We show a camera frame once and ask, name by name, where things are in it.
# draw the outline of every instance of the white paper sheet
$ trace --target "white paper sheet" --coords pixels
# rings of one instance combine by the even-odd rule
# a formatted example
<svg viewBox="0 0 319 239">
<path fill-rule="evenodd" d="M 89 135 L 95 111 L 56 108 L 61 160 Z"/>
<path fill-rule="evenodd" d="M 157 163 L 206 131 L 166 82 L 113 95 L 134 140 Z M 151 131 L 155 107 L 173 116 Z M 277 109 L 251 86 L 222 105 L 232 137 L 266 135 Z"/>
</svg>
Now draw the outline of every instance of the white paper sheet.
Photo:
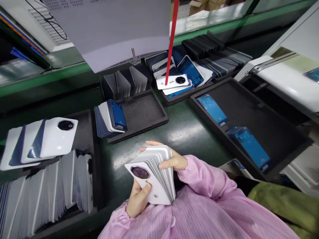
<svg viewBox="0 0 319 239">
<path fill-rule="evenodd" d="M 170 0 L 43 0 L 96 73 L 169 47 Z"/>
</svg>

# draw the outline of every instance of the white machine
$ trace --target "white machine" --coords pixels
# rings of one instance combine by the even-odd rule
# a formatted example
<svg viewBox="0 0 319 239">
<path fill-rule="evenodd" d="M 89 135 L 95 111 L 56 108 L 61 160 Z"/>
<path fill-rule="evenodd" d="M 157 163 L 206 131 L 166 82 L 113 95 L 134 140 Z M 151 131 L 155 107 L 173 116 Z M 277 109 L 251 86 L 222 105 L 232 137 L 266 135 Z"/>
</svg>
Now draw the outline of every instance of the white machine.
<svg viewBox="0 0 319 239">
<path fill-rule="evenodd" d="M 250 61 L 235 80 L 259 80 L 254 93 L 267 87 L 312 122 L 315 142 L 283 171 L 299 189 L 319 198 L 319 82 L 304 74 L 319 68 L 319 1 L 317 1 L 265 54 Z"/>
</svg>

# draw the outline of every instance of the person's left hand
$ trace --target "person's left hand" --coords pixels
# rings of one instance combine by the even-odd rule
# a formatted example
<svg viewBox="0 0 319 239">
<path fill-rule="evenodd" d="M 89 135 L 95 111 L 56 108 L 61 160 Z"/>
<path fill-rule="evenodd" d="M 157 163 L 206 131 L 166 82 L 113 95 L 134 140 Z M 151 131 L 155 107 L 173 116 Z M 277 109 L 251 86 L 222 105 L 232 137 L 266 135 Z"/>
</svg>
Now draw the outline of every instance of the person's left hand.
<svg viewBox="0 0 319 239">
<path fill-rule="evenodd" d="M 151 189 L 152 185 L 149 183 L 142 189 L 136 179 L 134 179 L 132 192 L 126 206 L 126 212 L 129 217 L 136 217 L 144 211 L 147 206 L 147 195 Z"/>
</svg>

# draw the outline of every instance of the camera cutout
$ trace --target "camera cutout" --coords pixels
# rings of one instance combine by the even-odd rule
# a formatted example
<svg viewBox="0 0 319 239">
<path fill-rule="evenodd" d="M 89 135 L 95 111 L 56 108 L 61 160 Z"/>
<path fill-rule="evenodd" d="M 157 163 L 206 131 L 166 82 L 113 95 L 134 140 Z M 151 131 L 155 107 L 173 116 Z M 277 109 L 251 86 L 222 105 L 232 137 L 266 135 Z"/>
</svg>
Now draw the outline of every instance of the camera cutout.
<svg viewBox="0 0 319 239">
<path fill-rule="evenodd" d="M 140 179 L 148 179 L 150 177 L 147 170 L 142 168 L 142 167 L 139 167 L 139 166 L 131 167 L 131 172 L 134 174 L 134 176 L 136 176 Z"/>
<path fill-rule="evenodd" d="M 73 129 L 74 123 L 72 121 L 69 121 L 69 120 L 63 120 L 63 121 L 59 122 L 57 127 L 61 130 L 68 131 L 68 130 Z"/>
<path fill-rule="evenodd" d="M 177 77 L 177 78 L 175 79 L 175 81 L 176 81 L 176 83 L 178 83 L 178 84 L 183 84 L 183 83 L 185 83 L 185 78 L 179 76 L 179 77 Z"/>
</svg>

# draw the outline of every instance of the fingers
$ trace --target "fingers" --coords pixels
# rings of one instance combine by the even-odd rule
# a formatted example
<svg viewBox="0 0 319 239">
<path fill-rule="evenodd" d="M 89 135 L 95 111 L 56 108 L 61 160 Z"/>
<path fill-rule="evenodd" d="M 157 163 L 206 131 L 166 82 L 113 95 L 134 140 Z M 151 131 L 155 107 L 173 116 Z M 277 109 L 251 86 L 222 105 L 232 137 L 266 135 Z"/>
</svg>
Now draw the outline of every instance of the fingers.
<svg viewBox="0 0 319 239">
<path fill-rule="evenodd" d="M 164 144 L 162 144 L 162 143 L 160 143 L 160 142 L 156 142 L 156 141 L 146 141 L 146 143 L 147 143 L 148 145 L 152 145 L 152 146 L 155 146 L 155 145 L 164 145 Z"/>
<path fill-rule="evenodd" d="M 167 169 L 170 167 L 175 167 L 178 165 L 178 159 L 175 157 L 172 157 L 171 159 L 164 160 L 159 164 L 160 169 Z"/>
<path fill-rule="evenodd" d="M 131 191 L 131 196 L 134 196 L 138 194 L 142 190 L 140 184 L 137 182 L 137 180 L 134 178 L 133 187 Z"/>
<path fill-rule="evenodd" d="M 140 151 L 141 151 L 141 152 L 144 152 L 144 151 L 146 150 L 146 148 L 147 148 L 147 147 L 140 148 Z"/>
<path fill-rule="evenodd" d="M 142 189 L 142 191 L 140 191 L 137 195 L 136 195 L 136 200 L 138 203 L 142 203 L 147 195 L 150 193 L 152 189 L 152 185 L 147 183 L 146 186 Z"/>
<path fill-rule="evenodd" d="M 156 141 L 146 141 L 146 143 L 147 143 L 148 145 L 152 145 L 152 146 L 155 146 L 155 145 L 164 145 L 164 144 L 162 144 L 162 143 L 160 143 L 160 142 L 156 142 Z M 141 152 L 144 152 L 144 151 L 146 150 L 146 148 L 147 148 L 147 147 L 140 148 L 140 151 L 141 151 Z"/>
</svg>

